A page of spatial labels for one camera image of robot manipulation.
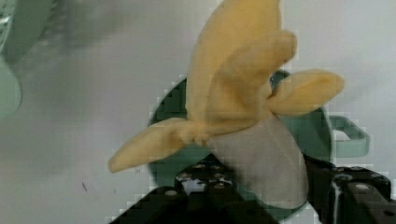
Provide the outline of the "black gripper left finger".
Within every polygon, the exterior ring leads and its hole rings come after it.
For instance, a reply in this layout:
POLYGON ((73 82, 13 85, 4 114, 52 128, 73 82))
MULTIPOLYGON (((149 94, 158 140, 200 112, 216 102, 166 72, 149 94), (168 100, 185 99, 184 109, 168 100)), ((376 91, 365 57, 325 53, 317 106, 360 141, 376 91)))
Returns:
POLYGON ((236 190, 233 171, 208 155, 184 168, 109 224, 279 224, 236 190))

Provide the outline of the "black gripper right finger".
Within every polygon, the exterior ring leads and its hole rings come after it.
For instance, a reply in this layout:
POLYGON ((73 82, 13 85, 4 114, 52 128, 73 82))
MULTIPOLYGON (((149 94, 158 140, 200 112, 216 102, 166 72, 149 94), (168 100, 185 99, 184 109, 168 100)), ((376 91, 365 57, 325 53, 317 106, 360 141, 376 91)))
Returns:
POLYGON ((308 201, 322 224, 396 224, 391 182, 369 169, 305 156, 308 201))

